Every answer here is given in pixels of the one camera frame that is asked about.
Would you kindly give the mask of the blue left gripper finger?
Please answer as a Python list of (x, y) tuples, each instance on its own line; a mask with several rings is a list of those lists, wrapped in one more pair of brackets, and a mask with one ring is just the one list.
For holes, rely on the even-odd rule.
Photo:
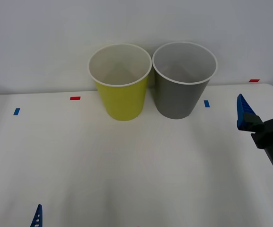
[(43, 210), (42, 210), (41, 204), (37, 206), (37, 209), (30, 227), (43, 227)]

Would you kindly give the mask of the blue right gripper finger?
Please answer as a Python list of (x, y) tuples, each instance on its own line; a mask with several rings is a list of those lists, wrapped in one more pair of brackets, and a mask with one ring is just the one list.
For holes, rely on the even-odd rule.
[(242, 94), (237, 97), (237, 128), (240, 131), (260, 132), (264, 129), (264, 123), (256, 115)]

